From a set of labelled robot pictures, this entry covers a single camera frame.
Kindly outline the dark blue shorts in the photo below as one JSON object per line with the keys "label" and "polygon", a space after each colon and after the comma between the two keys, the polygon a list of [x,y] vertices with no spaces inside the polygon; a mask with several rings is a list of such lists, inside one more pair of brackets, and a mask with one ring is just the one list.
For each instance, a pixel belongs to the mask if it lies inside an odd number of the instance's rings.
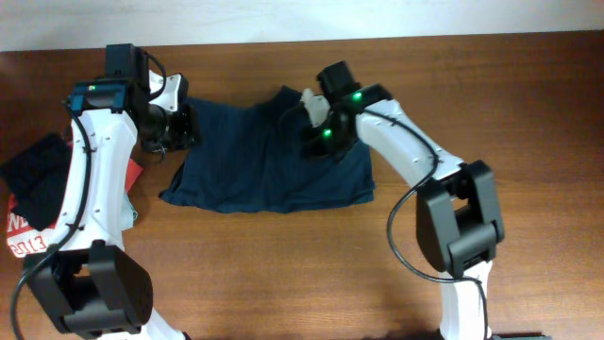
{"label": "dark blue shorts", "polygon": [[310,120],[297,109],[300,99],[287,86],[247,108],[188,98],[202,141],[159,198],[217,213],[295,213],[373,201],[367,145],[355,144],[340,159],[303,156],[300,133]]}

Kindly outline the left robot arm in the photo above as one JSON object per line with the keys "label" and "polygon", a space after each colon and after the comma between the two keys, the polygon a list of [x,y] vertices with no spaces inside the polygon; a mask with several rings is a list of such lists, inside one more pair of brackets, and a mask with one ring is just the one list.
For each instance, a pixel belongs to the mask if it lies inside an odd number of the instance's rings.
{"label": "left robot arm", "polygon": [[106,48],[105,73],[64,102],[73,149],[49,248],[25,257],[28,288],[54,327],[84,339],[182,339],[154,306],[148,272],[126,254],[123,198],[135,145],[150,153],[201,140],[189,83],[130,43]]}

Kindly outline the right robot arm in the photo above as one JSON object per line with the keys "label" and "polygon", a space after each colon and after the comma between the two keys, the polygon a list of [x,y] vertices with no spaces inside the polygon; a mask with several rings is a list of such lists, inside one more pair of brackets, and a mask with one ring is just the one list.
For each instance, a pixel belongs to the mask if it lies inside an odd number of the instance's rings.
{"label": "right robot arm", "polygon": [[[467,162],[435,143],[382,85],[361,85],[339,61],[316,77],[321,91],[303,90],[300,106],[310,118],[304,134],[311,158],[344,155],[356,142],[375,150],[409,190],[386,220],[388,245],[416,277],[441,287],[442,339],[491,339],[487,285],[496,249],[505,238],[492,168]],[[416,240],[429,274],[407,260],[394,240],[394,220],[415,200]]]}

